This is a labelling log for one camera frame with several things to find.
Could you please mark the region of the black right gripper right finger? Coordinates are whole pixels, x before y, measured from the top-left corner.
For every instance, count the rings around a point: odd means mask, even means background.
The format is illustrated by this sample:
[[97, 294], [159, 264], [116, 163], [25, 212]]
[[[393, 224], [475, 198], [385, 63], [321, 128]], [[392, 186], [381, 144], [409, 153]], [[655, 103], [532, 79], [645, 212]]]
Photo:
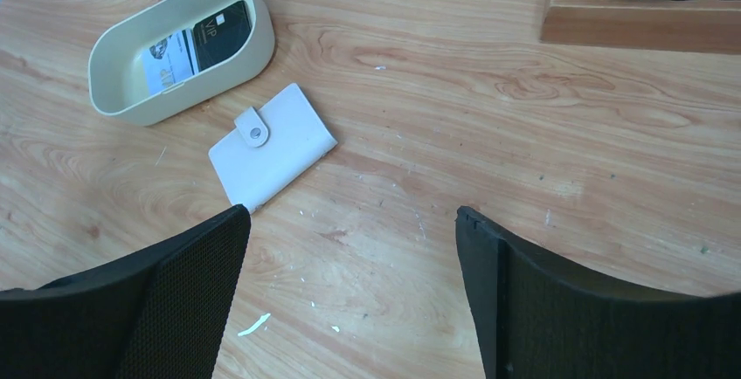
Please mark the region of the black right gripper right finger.
[[641, 286], [457, 211], [455, 239], [489, 378], [737, 378], [740, 296]]

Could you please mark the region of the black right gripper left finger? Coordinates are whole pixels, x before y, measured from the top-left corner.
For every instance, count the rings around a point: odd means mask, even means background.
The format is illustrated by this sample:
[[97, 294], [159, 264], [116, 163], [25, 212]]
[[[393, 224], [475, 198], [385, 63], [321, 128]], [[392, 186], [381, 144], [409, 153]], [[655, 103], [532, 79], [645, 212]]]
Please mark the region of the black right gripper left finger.
[[250, 228], [236, 205], [105, 265], [2, 291], [2, 377], [211, 377]]

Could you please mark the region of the white leather card holder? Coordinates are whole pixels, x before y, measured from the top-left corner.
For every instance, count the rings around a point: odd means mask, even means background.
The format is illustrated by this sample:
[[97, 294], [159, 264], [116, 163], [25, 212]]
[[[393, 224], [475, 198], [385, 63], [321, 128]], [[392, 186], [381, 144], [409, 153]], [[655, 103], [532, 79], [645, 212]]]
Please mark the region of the white leather card holder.
[[208, 156], [232, 205], [253, 213], [337, 145], [301, 88], [292, 83], [248, 108]]

